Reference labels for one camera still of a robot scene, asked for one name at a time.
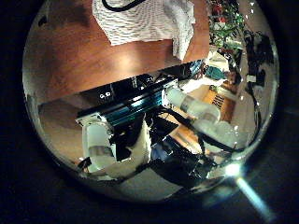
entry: fisheye lens view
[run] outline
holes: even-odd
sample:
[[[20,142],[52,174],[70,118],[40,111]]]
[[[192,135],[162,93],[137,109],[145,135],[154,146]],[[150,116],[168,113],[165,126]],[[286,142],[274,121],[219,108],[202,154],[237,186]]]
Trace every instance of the fisheye lens view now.
[[[4,220],[69,223],[101,208],[101,223],[110,223],[115,206],[116,219],[132,210],[141,223],[193,223],[186,214],[195,207],[206,212],[199,223],[217,215],[223,223],[289,217],[292,209],[278,209],[282,191],[274,189],[295,186],[288,180],[297,167],[289,151],[298,140],[298,78],[283,81],[296,74],[297,65],[289,65],[297,64],[289,57],[295,49],[284,48],[294,35],[281,29],[295,33],[295,20],[283,23],[283,3],[32,0],[27,10],[14,2],[0,15],[10,27],[27,26],[7,31],[3,80],[13,79],[0,95],[9,157],[0,163],[11,170],[4,179],[21,191],[4,187],[3,197],[23,211],[45,211],[5,212]],[[21,163],[24,175],[16,175]],[[156,204],[163,214],[151,212]],[[72,216],[51,212],[60,209]]]
[[[271,30],[254,1],[124,3],[44,3],[23,54],[29,115],[58,161],[129,201],[208,190],[271,119]]]

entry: white robot arm segment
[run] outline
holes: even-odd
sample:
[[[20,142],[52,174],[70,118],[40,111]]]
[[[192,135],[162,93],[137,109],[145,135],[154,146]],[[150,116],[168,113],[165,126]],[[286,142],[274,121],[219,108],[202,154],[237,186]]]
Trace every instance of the white robot arm segment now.
[[[193,128],[227,147],[243,147],[248,138],[245,134],[235,132],[226,121],[220,121],[221,112],[215,105],[198,101],[179,89],[169,89],[166,92],[168,101],[187,114],[196,117]],[[208,146],[210,151],[220,152],[221,148]]]

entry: white cylinder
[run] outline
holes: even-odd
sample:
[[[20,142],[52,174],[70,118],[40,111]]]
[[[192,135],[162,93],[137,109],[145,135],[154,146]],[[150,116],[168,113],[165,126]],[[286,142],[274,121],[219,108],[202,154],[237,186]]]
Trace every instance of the white cylinder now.
[[[113,156],[107,128],[101,123],[93,123],[83,128],[84,157],[90,157],[90,172],[103,169],[116,162]]]
[[[216,122],[221,117],[221,112],[215,105],[195,100],[178,89],[168,90],[166,96],[172,105],[198,119],[208,119]]]

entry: black cable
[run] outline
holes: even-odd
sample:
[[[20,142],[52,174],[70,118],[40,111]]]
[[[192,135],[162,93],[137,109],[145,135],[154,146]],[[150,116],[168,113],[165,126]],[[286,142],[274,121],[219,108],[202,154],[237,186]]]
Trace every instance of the black cable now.
[[[106,0],[102,0],[102,3],[103,3],[103,6],[110,11],[123,12],[123,11],[127,11],[133,7],[138,6],[139,4],[143,3],[144,1],[146,1],[146,0],[135,0],[124,7],[112,7],[107,3]]]

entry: white cloth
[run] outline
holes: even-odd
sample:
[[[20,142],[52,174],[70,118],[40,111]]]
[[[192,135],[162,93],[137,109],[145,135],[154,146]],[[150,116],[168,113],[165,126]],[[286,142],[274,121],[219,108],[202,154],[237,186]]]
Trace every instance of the white cloth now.
[[[133,0],[107,0],[123,7]],[[193,3],[187,0],[146,0],[123,12],[106,9],[93,0],[93,15],[112,46],[133,41],[173,39],[173,55],[183,60],[193,36]]]
[[[225,79],[214,80],[208,77],[202,77],[196,80],[188,79],[186,81],[180,81],[178,85],[182,88],[183,92],[188,93],[200,88],[202,85],[213,85],[219,87],[224,81]]]
[[[203,63],[207,64],[208,66],[217,67],[222,72],[230,71],[228,60],[224,58],[222,55],[220,55],[217,52],[217,49],[214,48],[213,46],[210,47],[210,51],[206,59],[203,60]]]

